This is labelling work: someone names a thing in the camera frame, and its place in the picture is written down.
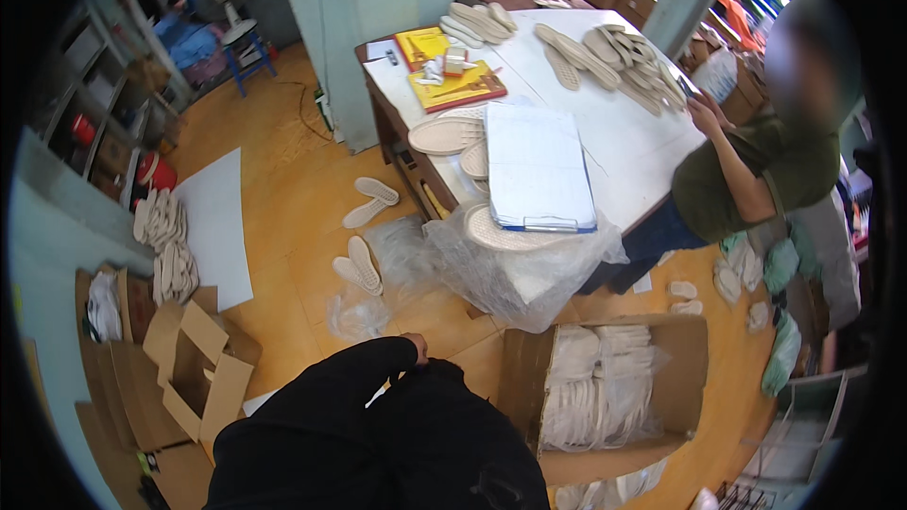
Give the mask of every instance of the hand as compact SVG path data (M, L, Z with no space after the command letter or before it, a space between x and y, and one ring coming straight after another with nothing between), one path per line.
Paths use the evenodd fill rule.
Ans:
M425 337L420 333L403 333L400 336L413 341L415 349L419 353L419 358L415 360L415 366L424 367L428 364L428 343L425 342Z
M686 107L689 108L689 116L693 118L693 124L709 139L714 139L724 133L715 113L695 98L686 99Z
M725 117L724 111L719 107L719 102L715 100L714 96L709 95L709 91L702 89L702 93L693 93L693 96L699 101L699 104L704 105L715 114L715 118L718 119L722 130L734 128L734 125Z

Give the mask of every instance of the blue jeans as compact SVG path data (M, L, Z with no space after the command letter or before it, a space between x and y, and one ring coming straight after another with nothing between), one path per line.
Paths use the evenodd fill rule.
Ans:
M577 293L589 295L607 284L611 291L622 294L646 275L667 251L709 246L686 226L673 195L630 231L623 244L629 264L599 264Z

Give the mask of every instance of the white table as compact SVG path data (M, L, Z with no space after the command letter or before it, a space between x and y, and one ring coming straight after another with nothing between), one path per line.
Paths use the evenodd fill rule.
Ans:
M505 98L525 96L536 106L573 113L595 206L621 232L627 232L669 193L674 170L705 138L687 113L666 110L657 118L629 96L606 91L586 71L580 72L579 91L565 89L557 81L542 52L542 41L532 31L535 24L548 24L577 41L601 24L621 24L629 33L639 33L614 10L543 8L516 10L511 16L519 27L516 35L504 44L485 44L470 51L470 59L485 60L492 69L503 68L498 77L507 86ZM659 57L675 77L681 75L660 52ZM364 65L408 127L429 118L406 80L405 64L394 66L388 59L379 59ZM457 201L483 198L460 169L459 158L429 156Z

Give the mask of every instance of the yellow book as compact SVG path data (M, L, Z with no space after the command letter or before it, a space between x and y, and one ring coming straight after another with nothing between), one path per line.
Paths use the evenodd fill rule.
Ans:
M410 73L421 69L426 61L435 56L442 56L451 46L447 36L437 26L400 32L394 34L394 39L406 58Z
M474 62L478 67L467 69L462 76L445 77L443 85L422 85L415 80L418 74L409 76L415 96L419 98L425 112L434 113L482 99L507 95L507 87L494 75L488 64L480 59Z

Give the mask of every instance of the wire rack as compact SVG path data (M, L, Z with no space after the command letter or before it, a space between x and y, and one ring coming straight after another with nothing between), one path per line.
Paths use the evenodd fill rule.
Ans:
M721 483L715 497L719 510L762 510L775 506L777 493L748 484Z

